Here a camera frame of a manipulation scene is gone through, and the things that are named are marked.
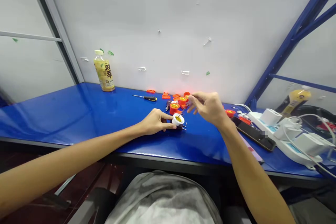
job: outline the wire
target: wire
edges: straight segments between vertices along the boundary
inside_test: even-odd
[[[321,117],[319,117],[318,115],[315,115],[315,114],[305,114],[305,115],[301,115],[299,117],[303,117],[303,116],[310,116],[310,115],[313,115],[313,116],[316,116],[318,117],[320,120]],[[314,159],[312,159],[307,153],[305,153],[304,151],[300,150],[300,148],[298,146],[295,145],[295,143],[289,138],[289,136],[287,135],[286,133],[286,130],[285,130],[285,126],[282,125],[282,129],[283,129],[283,133],[285,134],[285,136],[287,137],[287,139],[290,141],[290,143],[295,147],[297,148],[299,151],[301,151],[302,154],[304,154],[307,158],[309,158],[311,161],[313,161],[318,167],[320,167],[323,171],[325,171],[326,173],[328,173],[329,175],[331,175],[332,177],[334,177],[336,179],[336,176],[334,174],[332,174],[330,171],[328,171],[327,169],[325,169],[322,165],[320,165],[319,163],[317,163]]]
[[[249,112],[252,112],[252,110],[248,106],[246,106],[245,104],[235,104],[235,105],[242,106],[242,107],[246,108]]]
[[[296,118],[299,120],[299,123],[302,125],[302,119],[300,117],[288,117],[288,119]]]
[[[329,130],[329,132],[331,134],[333,145],[336,145],[336,137],[335,137],[334,132],[331,130],[329,125],[321,117],[319,117],[318,115],[315,115],[315,114],[304,114],[304,115],[300,115],[299,117],[301,118],[301,117],[310,116],[310,115],[317,117],[327,127],[327,129]],[[334,149],[330,149],[330,151],[328,152],[328,155],[327,155],[327,159],[329,159],[329,160],[331,159],[331,154],[332,154],[333,151],[334,151]]]

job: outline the hand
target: hand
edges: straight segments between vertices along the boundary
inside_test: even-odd
[[[172,119],[172,115],[168,115],[161,110],[154,108],[141,122],[139,122],[139,126],[144,135],[153,135],[160,130],[165,132],[166,129],[176,129],[176,125],[167,123],[167,120]]]
[[[199,114],[209,123],[214,124],[217,128],[222,126],[234,127],[234,123],[225,113],[223,105],[219,99],[218,93],[196,92],[189,96],[192,106],[188,109],[190,113],[194,108],[194,114]]]

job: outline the blue table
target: blue table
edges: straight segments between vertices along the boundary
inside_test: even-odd
[[[120,87],[113,92],[102,92],[98,84],[81,83],[7,106],[0,109],[0,137],[2,142],[23,140],[37,146],[69,146],[131,126],[153,108],[164,111],[166,107],[167,100],[161,99],[161,94],[155,94],[156,103],[132,95],[147,93]],[[231,106],[224,104],[225,109],[232,109]],[[170,130],[140,137],[116,152],[136,155],[142,160],[231,166],[217,129],[200,115],[185,113],[184,118],[188,123],[186,131]],[[263,158],[262,167],[269,175],[313,181],[322,178],[318,172],[290,160],[278,148],[270,153],[244,138]]]

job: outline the left hand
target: left hand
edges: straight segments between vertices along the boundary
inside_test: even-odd
[[[161,130],[165,132],[166,129],[176,129],[176,125],[167,123],[167,120],[172,119],[172,115],[168,115],[161,110],[154,108],[141,122],[139,122],[139,126],[144,135],[153,135]]]

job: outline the person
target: person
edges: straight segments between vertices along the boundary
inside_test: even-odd
[[[194,110],[214,124],[228,149],[247,206],[259,224],[295,223],[277,188],[242,141],[217,93],[189,97]],[[36,158],[0,174],[0,215],[4,217],[144,135],[175,129],[173,117],[153,109],[129,128],[99,136]],[[106,223],[222,223],[207,192],[194,181],[159,171],[139,174],[121,195]]]

